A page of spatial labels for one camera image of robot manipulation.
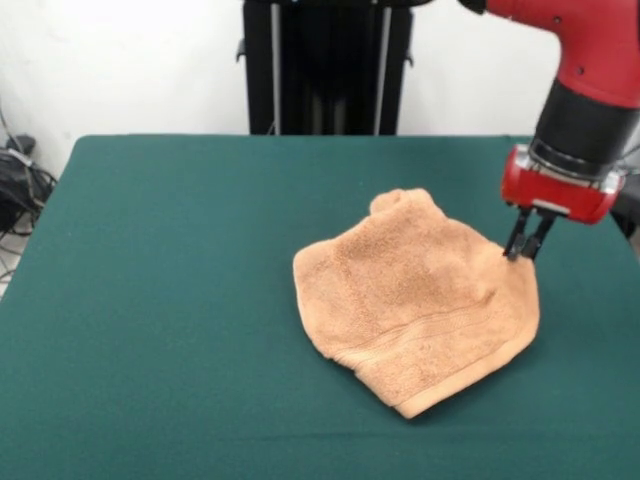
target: cable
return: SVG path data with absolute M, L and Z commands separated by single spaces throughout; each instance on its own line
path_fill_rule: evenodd
M 9 140 L 0 146 L 0 242 L 7 236 L 29 237 L 36 226 L 47 200 L 58 184 L 58 180 L 37 165 L 29 156 L 35 139 L 28 135 L 13 135 L 0 109 L 0 124 Z M 15 257 L 22 253 L 0 243 L 0 252 Z M 0 273 L 0 284 L 8 284 L 15 271 L 12 262 L 0 256 L 4 273 Z
M 2 275 L 0 275 L 0 283 L 9 283 L 5 279 L 7 277 L 11 277 L 14 273 L 16 273 L 15 268 L 13 270 L 7 270 L 6 272 L 4 272 Z

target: table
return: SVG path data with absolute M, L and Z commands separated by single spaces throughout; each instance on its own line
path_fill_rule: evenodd
M 407 422 L 313 349 L 292 258 L 392 188 L 506 241 L 516 139 L 81 139 L 0 304 L 0 478 L 637 478 L 640 268 L 559 222 L 540 333 Z

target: orange towel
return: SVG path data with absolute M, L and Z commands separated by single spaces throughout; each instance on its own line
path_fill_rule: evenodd
M 538 330 L 533 263 L 509 262 L 424 190 L 378 196 L 293 269 L 313 345 L 406 418 L 504 367 Z

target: towel hem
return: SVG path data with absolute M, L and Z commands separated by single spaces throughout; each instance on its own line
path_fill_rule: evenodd
M 394 408 L 407 419 L 416 417 L 435 404 L 461 392 L 504 367 L 533 342 L 537 332 L 538 322 L 531 322 L 522 329 L 520 335 L 502 345 L 493 354 L 463 368 L 438 385 L 417 393 Z

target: black stand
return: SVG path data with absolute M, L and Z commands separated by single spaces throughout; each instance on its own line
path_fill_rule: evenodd
M 245 1 L 251 134 L 395 135 L 410 7 L 429 1 Z
M 640 226 L 640 174 L 627 177 L 611 213 L 625 236 L 631 237 Z

